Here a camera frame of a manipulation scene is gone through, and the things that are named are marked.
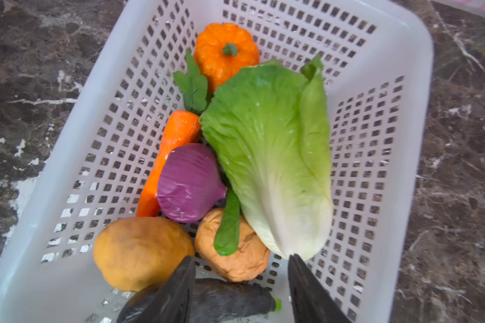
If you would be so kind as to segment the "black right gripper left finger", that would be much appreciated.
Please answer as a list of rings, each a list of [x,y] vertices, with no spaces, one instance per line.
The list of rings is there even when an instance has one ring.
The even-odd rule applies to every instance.
[[[147,308],[148,322],[189,322],[195,264],[185,257]]]

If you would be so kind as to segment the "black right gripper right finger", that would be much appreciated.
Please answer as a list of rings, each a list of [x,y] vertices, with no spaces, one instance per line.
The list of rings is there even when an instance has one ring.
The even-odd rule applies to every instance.
[[[288,260],[288,281],[296,323],[350,323],[297,254]]]

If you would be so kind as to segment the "dark toy eggplant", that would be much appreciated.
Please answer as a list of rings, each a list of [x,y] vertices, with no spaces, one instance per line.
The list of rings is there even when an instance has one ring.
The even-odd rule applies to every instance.
[[[152,285],[136,293],[121,310],[117,322],[139,322],[158,291]],[[189,322],[227,322],[281,309],[281,301],[258,285],[197,279],[192,290]]]

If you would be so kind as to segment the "purple toy onion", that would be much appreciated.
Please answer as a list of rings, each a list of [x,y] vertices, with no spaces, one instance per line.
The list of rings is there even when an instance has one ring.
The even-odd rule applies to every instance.
[[[200,143],[180,146],[169,154],[158,181],[158,203],[176,222],[201,220],[226,197],[214,151]]]

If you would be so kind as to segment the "orange toy carrot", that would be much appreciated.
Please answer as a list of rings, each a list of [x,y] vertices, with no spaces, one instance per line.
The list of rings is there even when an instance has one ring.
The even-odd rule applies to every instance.
[[[186,51],[187,73],[177,71],[174,81],[183,94],[185,109],[173,112],[164,128],[160,149],[141,192],[137,217],[155,217],[160,212],[158,182],[164,164],[172,150],[199,139],[200,114],[207,109],[207,78],[201,73],[191,51]]]

